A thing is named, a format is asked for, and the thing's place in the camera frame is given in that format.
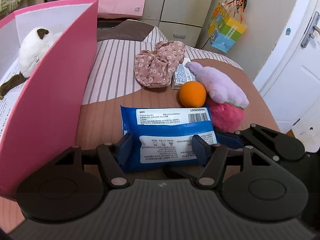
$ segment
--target striped bedsheet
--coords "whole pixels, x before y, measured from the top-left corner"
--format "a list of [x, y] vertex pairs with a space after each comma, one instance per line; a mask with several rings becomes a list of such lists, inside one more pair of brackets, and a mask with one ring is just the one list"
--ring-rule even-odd
[[[141, 50], [153, 50], [155, 43], [166, 40], [155, 27], [144, 41], [106, 40], [97, 44], [97, 54], [84, 92], [83, 105], [131, 94], [141, 89], [133, 74], [134, 59]], [[233, 60], [209, 51], [187, 46], [185, 57], [211, 58], [242, 69]]]

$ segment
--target pink plush ball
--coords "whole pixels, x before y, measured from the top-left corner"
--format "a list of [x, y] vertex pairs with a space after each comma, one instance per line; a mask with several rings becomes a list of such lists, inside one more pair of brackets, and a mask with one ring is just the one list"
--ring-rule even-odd
[[244, 118], [244, 110], [228, 103], [218, 104], [208, 97], [207, 103], [214, 127], [223, 132], [234, 132]]

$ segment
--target bed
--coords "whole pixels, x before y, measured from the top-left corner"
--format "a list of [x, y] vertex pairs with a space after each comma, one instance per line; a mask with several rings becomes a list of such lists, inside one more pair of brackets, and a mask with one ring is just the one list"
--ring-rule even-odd
[[[166, 40], [161, 31], [152, 25], [127, 20], [112, 29], [98, 29], [97, 55], [95, 57], [78, 122], [76, 145], [82, 149], [94, 149], [102, 143], [116, 143], [122, 137], [120, 105], [128, 107], [182, 107], [177, 99], [178, 91], [171, 86], [161, 89], [145, 89], [133, 75], [134, 56], [142, 49], [153, 49], [155, 43]], [[247, 95], [250, 102], [239, 130], [251, 123], [279, 131], [267, 105], [244, 73], [233, 60], [213, 52], [187, 46], [186, 57], [202, 65], [212, 66], [227, 74]], [[199, 165], [183, 167], [198, 176]], [[97, 176], [96, 166], [85, 170]], [[226, 176], [239, 171], [239, 167], [227, 169]], [[134, 178], [164, 179], [162, 170], [127, 174]], [[23, 221], [16, 202], [0, 198], [0, 228], [10, 232]]]

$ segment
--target orange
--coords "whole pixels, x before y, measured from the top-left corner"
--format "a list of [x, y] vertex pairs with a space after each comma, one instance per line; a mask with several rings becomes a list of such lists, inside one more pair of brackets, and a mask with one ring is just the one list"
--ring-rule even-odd
[[197, 81], [184, 83], [179, 90], [180, 102], [185, 107], [201, 107], [205, 103], [207, 92], [204, 86]]

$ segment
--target pink box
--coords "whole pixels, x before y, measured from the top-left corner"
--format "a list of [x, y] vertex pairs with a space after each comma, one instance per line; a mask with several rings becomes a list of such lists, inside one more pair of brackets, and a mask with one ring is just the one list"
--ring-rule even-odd
[[20, 44], [33, 28], [63, 32], [23, 88], [4, 97], [8, 102], [2, 107], [11, 110], [0, 123], [0, 195], [14, 198], [24, 178], [74, 145], [97, 50], [97, 9], [98, 0], [61, 0], [17, 10], [0, 21], [2, 81], [10, 78]]

